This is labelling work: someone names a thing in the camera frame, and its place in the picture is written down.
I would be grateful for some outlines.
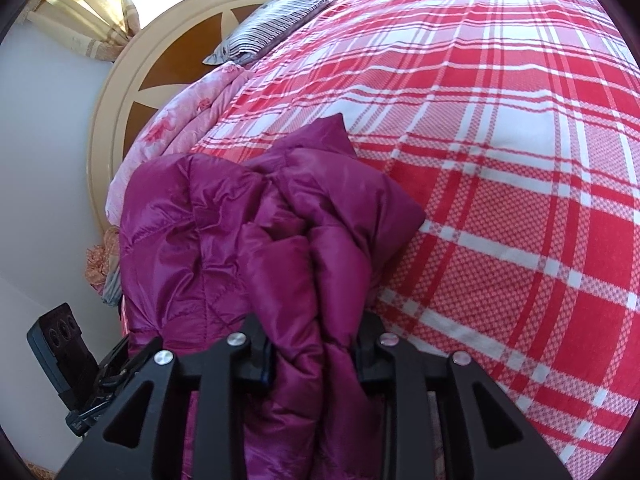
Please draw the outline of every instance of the purple fabric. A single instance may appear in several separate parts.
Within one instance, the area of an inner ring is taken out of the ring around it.
[[[423,221],[398,184],[356,159],[341,115],[243,166],[199,154],[149,161],[120,225],[132,352],[156,335],[177,354],[203,351],[255,312],[278,355],[273,391],[245,413],[249,478],[377,478],[381,410],[349,348],[383,266]]]

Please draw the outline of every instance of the bed cover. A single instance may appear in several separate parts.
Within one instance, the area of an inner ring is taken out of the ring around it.
[[[252,70],[193,151],[343,113],[428,218],[377,313],[471,352],[587,479],[640,398],[640,70],[599,3],[338,0]]]

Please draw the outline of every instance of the screw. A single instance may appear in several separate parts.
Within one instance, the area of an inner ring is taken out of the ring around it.
[[[466,352],[456,352],[453,354],[453,362],[459,366],[469,366],[471,364],[471,356]]]
[[[242,346],[246,343],[246,336],[242,332],[233,332],[226,338],[226,344],[229,346]]]
[[[385,332],[383,333],[383,335],[380,336],[380,344],[382,346],[394,347],[394,346],[398,346],[399,342],[400,342],[400,338],[398,337],[398,335],[393,334],[391,332]]]
[[[174,354],[168,350],[161,350],[154,355],[154,361],[157,365],[167,365],[174,360]]]

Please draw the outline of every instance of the wooden headboard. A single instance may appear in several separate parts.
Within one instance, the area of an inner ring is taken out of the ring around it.
[[[120,55],[96,103],[89,131],[87,177],[100,228],[104,203],[124,155],[146,122],[212,67],[205,59],[268,0],[184,0],[147,25]]]

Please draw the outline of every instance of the striped pillow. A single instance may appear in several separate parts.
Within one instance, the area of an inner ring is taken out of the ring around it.
[[[244,20],[203,63],[220,65],[233,61],[246,65],[257,61],[333,1],[270,0]]]

